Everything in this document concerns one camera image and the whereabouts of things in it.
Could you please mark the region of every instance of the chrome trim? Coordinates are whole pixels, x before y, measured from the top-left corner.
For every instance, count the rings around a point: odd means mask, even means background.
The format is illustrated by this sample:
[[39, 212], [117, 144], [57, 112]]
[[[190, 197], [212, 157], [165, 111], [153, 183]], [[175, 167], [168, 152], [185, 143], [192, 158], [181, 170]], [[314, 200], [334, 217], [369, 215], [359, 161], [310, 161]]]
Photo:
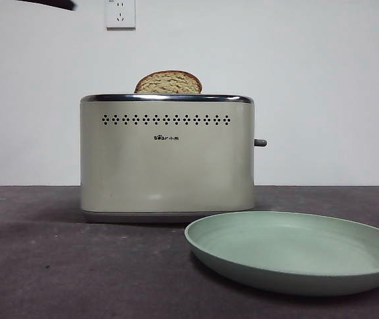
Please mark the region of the chrome trim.
[[237, 102], [254, 101], [247, 96], [219, 94], [97, 94], [83, 97], [81, 102], [166, 101], [166, 102]]

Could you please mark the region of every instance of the wall outlet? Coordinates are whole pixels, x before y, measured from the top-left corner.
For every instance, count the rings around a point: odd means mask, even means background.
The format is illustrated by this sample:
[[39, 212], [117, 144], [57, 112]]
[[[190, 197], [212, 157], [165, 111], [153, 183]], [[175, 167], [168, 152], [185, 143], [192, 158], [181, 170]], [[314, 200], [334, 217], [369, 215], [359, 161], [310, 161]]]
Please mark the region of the wall outlet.
[[136, 28], [136, 0], [105, 0], [107, 30]]

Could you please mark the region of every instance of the cream toaster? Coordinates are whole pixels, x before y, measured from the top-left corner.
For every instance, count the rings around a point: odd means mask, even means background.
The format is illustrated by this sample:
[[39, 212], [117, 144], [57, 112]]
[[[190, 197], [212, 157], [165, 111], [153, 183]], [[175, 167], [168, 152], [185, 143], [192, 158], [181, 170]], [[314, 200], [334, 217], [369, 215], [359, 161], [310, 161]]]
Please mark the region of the cream toaster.
[[254, 206], [254, 102], [235, 95], [100, 94], [80, 101], [89, 222], [187, 222]]

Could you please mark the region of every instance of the gray table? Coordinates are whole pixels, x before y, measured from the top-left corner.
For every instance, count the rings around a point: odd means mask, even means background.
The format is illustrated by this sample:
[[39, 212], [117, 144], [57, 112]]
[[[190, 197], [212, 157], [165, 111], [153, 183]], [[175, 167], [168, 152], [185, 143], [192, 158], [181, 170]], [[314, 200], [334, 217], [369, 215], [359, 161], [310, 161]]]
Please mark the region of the gray table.
[[[256, 187], [256, 208], [379, 227], [379, 187]], [[0, 187], [0, 318], [379, 318], [379, 288], [311, 298], [222, 278], [185, 225], [87, 224], [78, 187]]]

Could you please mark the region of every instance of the toaster lever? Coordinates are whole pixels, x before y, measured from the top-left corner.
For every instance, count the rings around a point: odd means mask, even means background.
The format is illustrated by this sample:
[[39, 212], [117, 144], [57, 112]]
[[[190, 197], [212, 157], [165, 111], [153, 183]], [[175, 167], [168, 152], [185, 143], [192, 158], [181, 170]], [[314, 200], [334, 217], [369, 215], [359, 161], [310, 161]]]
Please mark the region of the toaster lever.
[[266, 146], [267, 141], [266, 140], [254, 140], [254, 146]]

